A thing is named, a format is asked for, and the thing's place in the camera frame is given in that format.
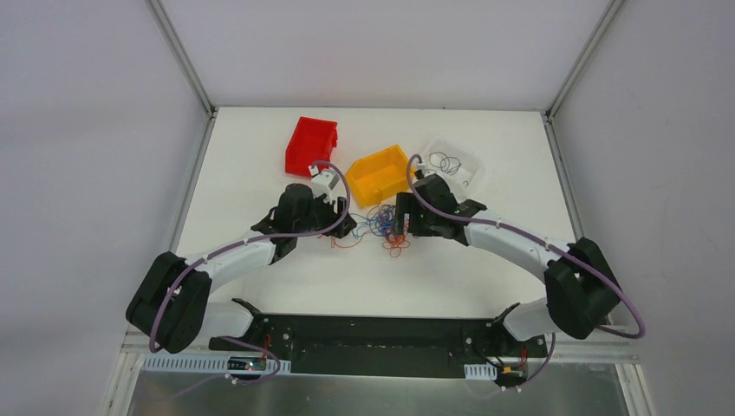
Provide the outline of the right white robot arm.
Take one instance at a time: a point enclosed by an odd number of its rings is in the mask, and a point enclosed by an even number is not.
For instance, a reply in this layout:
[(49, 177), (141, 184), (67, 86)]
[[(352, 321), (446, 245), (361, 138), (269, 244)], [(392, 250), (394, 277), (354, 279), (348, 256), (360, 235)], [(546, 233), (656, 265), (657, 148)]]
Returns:
[(492, 344), (501, 354), (515, 354), (537, 335), (563, 332), (583, 340), (621, 301), (620, 287), (596, 243), (535, 236), (478, 201), (459, 202), (437, 174), (398, 193), (395, 215), (399, 234), (442, 237), (489, 251), (543, 284), (544, 296), (511, 305), (492, 321)]

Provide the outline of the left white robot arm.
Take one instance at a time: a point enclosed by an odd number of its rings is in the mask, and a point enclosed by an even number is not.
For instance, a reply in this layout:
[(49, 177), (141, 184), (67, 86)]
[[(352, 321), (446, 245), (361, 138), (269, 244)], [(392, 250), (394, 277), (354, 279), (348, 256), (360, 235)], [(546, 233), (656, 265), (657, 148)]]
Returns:
[(196, 339), (228, 335), (243, 350), (263, 343), (264, 327), (234, 302), (213, 302), (217, 289), (271, 266), (302, 237), (343, 237), (354, 229), (348, 196), (331, 198), (304, 184), (287, 185), (276, 206), (245, 235), (204, 254), (155, 257), (125, 313), (153, 352), (176, 354)]

